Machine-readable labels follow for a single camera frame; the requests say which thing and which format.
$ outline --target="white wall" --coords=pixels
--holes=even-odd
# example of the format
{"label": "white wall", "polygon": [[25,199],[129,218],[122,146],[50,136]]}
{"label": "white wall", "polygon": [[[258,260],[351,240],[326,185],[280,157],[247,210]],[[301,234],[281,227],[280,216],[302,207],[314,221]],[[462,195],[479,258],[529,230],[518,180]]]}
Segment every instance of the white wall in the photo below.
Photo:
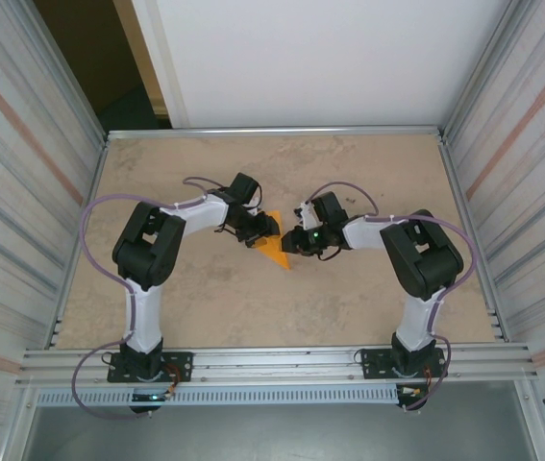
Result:
{"label": "white wall", "polygon": [[441,124],[507,0],[134,0],[177,128]]}

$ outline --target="orange triangular object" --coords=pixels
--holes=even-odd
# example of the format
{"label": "orange triangular object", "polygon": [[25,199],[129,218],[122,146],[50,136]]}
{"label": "orange triangular object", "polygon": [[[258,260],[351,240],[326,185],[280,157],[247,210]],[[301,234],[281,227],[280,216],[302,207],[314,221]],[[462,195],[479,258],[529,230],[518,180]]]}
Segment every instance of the orange triangular object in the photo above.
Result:
{"label": "orange triangular object", "polygon": [[285,267],[287,270],[291,269],[289,267],[289,260],[287,259],[287,253],[283,253],[281,250],[281,237],[283,236],[283,225],[281,223],[281,212],[278,210],[268,211],[268,216],[272,216],[274,220],[279,225],[279,234],[272,237],[260,238],[253,248],[257,248],[264,255],[268,256],[274,262],[280,266]]}

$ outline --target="beige floor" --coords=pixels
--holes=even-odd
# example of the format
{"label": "beige floor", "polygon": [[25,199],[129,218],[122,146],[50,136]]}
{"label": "beige floor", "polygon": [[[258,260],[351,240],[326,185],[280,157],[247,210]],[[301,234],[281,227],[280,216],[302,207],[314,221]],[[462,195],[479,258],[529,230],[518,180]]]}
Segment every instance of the beige floor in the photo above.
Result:
{"label": "beige floor", "polygon": [[[291,210],[332,180],[364,187],[382,214],[425,207],[459,224],[436,144],[426,135],[116,140],[97,195],[124,192],[180,202],[198,194],[181,185],[184,176],[229,183],[238,171],[261,183],[264,208],[279,209],[285,229],[296,224]],[[369,211],[352,189],[335,191],[350,214]],[[87,241],[106,267],[113,269],[111,248],[134,205],[111,202],[93,212]],[[467,261],[466,248],[454,240]],[[292,270],[286,271],[226,233],[203,230],[189,236],[163,288],[165,346],[388,343],[401,320],[405,293],[385,252],[344,252],[329,262],[292,255],[290,263]],[[91,348],[118,339],[124,304],[123,289],[81,257],[58,347]],[[493,341],[475,276],[450,295],[437,331],[454,342]]]}

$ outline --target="purple cable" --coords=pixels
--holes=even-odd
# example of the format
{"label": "purple cable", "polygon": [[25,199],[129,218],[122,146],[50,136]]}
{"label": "purple cable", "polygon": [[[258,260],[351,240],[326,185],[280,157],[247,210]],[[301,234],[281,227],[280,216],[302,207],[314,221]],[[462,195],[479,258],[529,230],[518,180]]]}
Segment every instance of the purple cable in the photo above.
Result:
{"label": "purple cable", "polygon": [[443,221],[442,219],[433,218],[432,216],[422,216],[420,214],[410,214],[408,216],[387,216],[385,218],[378,218],[372,215],[366,215],[365,221],[369,223],[386,223],[386,222],[398,222],[398,221],[426,221],[429,223],[435,223],[439,226],[442,226],[444,228],[447,228],[451,231],[454,231],[457,233],[462,239],[466,242],[468,245],[470,251],[471,251],[471,265],[466,270],[466,272],[460,277],[458,280],[456,280],[456,283],[451,285],[450,287],[443,290],[440,295],[436,298],[436,302],[434,303],[433,310],[430,314],[430,317],[428,319],[428,333],[434,338],[438,339],[440,341],[443,341],[445,343],[445,346],[447,347],[447,360],[445,360],[445,365],[443,366],[443,372],[441,373],[441,377],[438,379],[438,381],[434,384],[433,388],[426,394],[424,397],[422,397],[420,400],[418,400],[415,403],[412,403],[411,405],[407,406],[406,410],[412,410],[413,408],[421,405],[426,400],[428,400],[440,387],[441,383],[443,382],[443,379],[445,376],[447,376],[447,371],[449,370],[449,364],[452,361],[452,345],[450,344],[449,340],[444,337],[437,334],[433,334],[433,326],[434,326],[434,319],[436,318],[436,313],[438,311],[438,308],[440,307],[443,298],[445,298],[447,295],[449,295],[452,291],[454,291],[456,288],[458,288],[460,285],[465,283],[471,275],[475,272],[475,268],[477,267],[477,258],[478,258],[478,251],[477,246],[473,242],[473,240],[470,239],[470,237],[464,232],[464,230],[458,228],[457,226],[454,226],[451,223],[448,223],[447,221]]}
{"label": "purple cable", "polygon": [[82,218],[80,219],[80,227],[78,229],[78,237],[80,239],[80,245],[82,246],[82,252],[84,253],[84,256],[88,259],[88,262],[94,267],[97,271],[99,271],[101,274],[106,276],[109,279],[114,280],[116,283],[119,283],[120,285],[124,286],[127,292],[129,293],[129,304],[131,308],[131,322],[129,324],[129,334],[125,336],[124,338],[118,340],[118,341],[112,341],[111,343],[104,344],[102,346],[99,346],[98,348],[93,349],[92,351],[86,353],[78,362],[78,365],[76,365],[76,368],[73,371],[73,375],[71,377],[71,395],[73,396],[73,400],[76,401],[78,406],[85,410],[88,414],[92,416],[96,416],[97,418],[102,418],[106,420],[134,420],[137,418],[141,418],[142,416],[146,416],[146,413],[139,413],[136,415],[116,415],[111,413],[102,413],[93,410],[92,408],[88,407],[81,399],[78,397],[78,393],[76,391],[76,380],[78,378],[78,373],[82,369],[82,366],[84,363],[91,358],[93,355],[98,353],[99,351],[103,349],[112,348],[114,346],[119,346],[123,343],[126,343],[131,339],[131,337],[134,334],[134,328],[136,327],[136,293],[134,292],[134,289],[131,287],[129,283],[127,283],[124,279],[120,278],[119,276],[111,273],[107,269],[105,269],[101,264],[99,264],[95,258],[90,253],[90,250],[88,249],[87,241],[85,239],[86,234],[86,228],[87,228],[87,222],[88,217],[90,216],[90,213],[92,210],[99,204],[103,204],[104,202],[110,201],[110,200],[135,200],[137,202],[145,202],[150,205],[158,206],[161,208],[168,208],[168,209],[186,209],[191,208],[192,206],[197,206],[206,200],[206,197],[208,196],[208,192],[205,187],[203,187],[201,184],[198,184],[196,182],[191,182],[190,180],[200,180],[200,181],[208,181],[213,182],[212,180],[208,180],[207,178],[200,178],[200,177],[189,177],[185,178],[183,180],[183,184],[185,185],[193,185],[195,187],[198,187],[204,192],[204,196],[196,199],[192,202],[187,202],[183,204],[176,204],[176,205],[166,205],[162,204],[161,202],[157,202],[156,200],[149,199],[147,197],[140,197],[138,195],[132,195],[132,194],[111,194],[111,195],[105,195],[103,197],[99,197],[98,199],[90,202],[87,207],[82,212]]}
{"label": "purple cable", "polygon": [[319,192],[321,192],[323,189],[327,187],[330,187],[331,185],[346,185],[347,187],[356,189],[357,192],[360,192],[364,197],[366,197],[366,199],[368,199],[368,202],[370,202],[370,205],[372,205],[372,207],[375,209],[374,216],[377,216],[379,214],[379,207],[377,206],[377,203],[375,202],[375,200],[368,194],[368,192],[366,192],[364,189],[362,189],[358,185],[355,185],[346,181],[332,181],[332,182],[328,182],[327,184],[323,184],[321,187],[315,190],[312,194],[310,194],[310,197],[307,198],[307,203],[310,202]]}

